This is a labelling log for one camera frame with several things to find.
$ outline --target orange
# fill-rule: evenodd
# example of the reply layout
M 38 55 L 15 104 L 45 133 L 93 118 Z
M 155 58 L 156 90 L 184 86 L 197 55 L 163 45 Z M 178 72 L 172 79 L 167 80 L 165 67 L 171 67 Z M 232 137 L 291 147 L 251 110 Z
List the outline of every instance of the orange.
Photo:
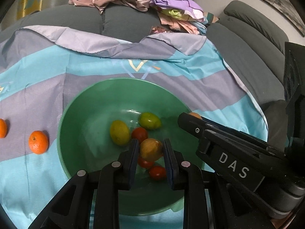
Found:
M 201 120 L 202 120 L 200 114 L 198 114 L 198 113 L 190 112 L 189 115 L 195 116 L 195 117 L 197 117 L 198 119 L 201 119 Z
M 5 120 L 0 119 L 0 139 L 5 138 L 7 134 L 7 125 Z
M 48 137 L 42 131 L 34 131 L 29 137 L 29 147 L 35 154 L 43 154 L 49 146 Z

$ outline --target pile of clothes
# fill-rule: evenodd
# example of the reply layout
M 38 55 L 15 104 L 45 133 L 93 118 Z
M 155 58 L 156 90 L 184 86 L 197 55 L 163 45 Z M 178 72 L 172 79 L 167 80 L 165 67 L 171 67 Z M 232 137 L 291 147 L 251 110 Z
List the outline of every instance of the pile of clothes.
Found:
M 157 10 L 162 25 L 170 29 L 191 34 L 206 33 L 207 18 L 202 8 L 193 0 L 69 0 L 74 6 L 96 7 L 103 13 L 108 3 L 125 5 L 139 11 L 147 11 L 149 7 Z

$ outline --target cherry tomato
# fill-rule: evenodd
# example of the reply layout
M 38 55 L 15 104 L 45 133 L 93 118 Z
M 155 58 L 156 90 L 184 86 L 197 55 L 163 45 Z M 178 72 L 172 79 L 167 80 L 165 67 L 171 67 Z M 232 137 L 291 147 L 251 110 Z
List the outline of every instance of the cherry tomato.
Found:
M 153 166 L 149 170 L 149 176 L 155 181 L 160 181 L 166 178 L 166 170 L 162 166 Z
M 132 131 L 132 139 L 137 139 L 139 144 L 148 139 L 148 132 L 143 127 L 137 127 Z
M 140 156 L 138 157 L 138 165 L 140 165 L 142 168 L 150 169 L 154 164 L 155 162 L 147 162 Z

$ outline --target light blue cloth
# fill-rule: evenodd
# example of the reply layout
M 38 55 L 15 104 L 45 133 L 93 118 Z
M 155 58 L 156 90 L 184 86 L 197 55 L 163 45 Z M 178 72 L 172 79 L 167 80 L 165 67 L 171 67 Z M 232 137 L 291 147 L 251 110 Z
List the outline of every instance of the light blue cloth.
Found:
M 200 32 L 200 35 L 205 35 L 206 34 L 206 27 L 204 23 L 201 22 L 190 22 L 193 26 L 197 27 L 197 29 Z
M 202 116 L 267 140 L 258 104 L 204 36 L 161 33 L 131 44 L 32 26 L 1 43 L 0 53 L 0 118 L 10 121 L 0 141 L 0 203 L 18 229 L 27 229 L 68 181 L 56 148 L 58 122 L 65 106 L 98 81 L 130 77 L 156 83 Z M 49 134 L 45 154 L 28 149 L 34 130 Z M 182 210 L 120 216 L 122 229 L 181 229 L 182 221 Z

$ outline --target lemon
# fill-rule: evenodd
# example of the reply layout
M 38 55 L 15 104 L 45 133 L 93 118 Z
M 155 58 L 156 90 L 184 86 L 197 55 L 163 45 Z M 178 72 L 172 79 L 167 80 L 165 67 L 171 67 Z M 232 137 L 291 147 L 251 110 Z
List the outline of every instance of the lemon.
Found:
M 148 130 L 154 130 L 162 126 L 159 117 L 149 112 L 140 114 L 139 124 L 141 127 Z
M 111 123 L 110 136 L 116 145 L 123 146 L 129 142 L 130 131 L 123 121 L 116 120 Z

